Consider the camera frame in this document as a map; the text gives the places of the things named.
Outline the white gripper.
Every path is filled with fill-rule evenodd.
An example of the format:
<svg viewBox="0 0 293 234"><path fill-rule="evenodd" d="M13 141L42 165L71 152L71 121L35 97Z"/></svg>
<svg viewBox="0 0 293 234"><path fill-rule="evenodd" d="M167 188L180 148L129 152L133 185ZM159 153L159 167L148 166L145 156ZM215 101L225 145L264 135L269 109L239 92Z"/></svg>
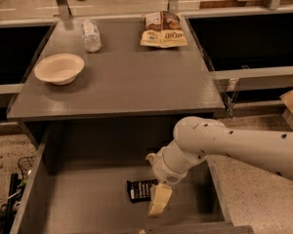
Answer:
<svg viewBox="0 0 293 234"><path fill-rule="evenodd" d="M155 178L161 182L150 189L147 215L159 217L171 198L171 186L178 184L188 173L186 157L179 148L163 147L157 153L149 153L146 160L151 164Z"/></svg>

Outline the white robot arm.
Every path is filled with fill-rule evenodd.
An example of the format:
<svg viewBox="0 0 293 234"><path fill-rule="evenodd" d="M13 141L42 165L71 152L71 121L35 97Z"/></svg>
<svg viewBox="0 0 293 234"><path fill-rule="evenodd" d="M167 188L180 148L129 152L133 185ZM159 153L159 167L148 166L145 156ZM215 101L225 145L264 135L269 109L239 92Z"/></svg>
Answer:
<svg viewBox="0 0 293 234"><path fill-rule="evenodd" d="M147 215L162 215L172 187L208 155L229 156L293 180L293 132L231 129L218 120L189 116L175 125L168 145L146 156L159 181L151 188Z"/></svg>

